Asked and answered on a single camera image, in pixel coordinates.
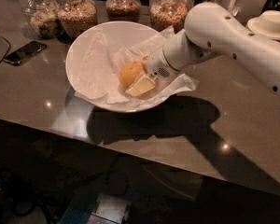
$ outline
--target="phone screen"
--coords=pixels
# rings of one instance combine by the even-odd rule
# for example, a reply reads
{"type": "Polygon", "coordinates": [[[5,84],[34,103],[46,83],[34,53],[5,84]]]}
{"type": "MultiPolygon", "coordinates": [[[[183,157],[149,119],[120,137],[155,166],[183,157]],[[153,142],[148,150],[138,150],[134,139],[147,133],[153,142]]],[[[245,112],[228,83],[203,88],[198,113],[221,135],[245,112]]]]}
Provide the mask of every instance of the phone screen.
{"type": "Polygon", "coordinates": [[[8,56],[6,56],[4,60],[8,63],[19,64],[22,60],[34,55],[35,53],[39,52],[40,50],[46,47],[46,44],[37,41],[32,41],[26,44],[25,46],[8,54],[8,56]]]}

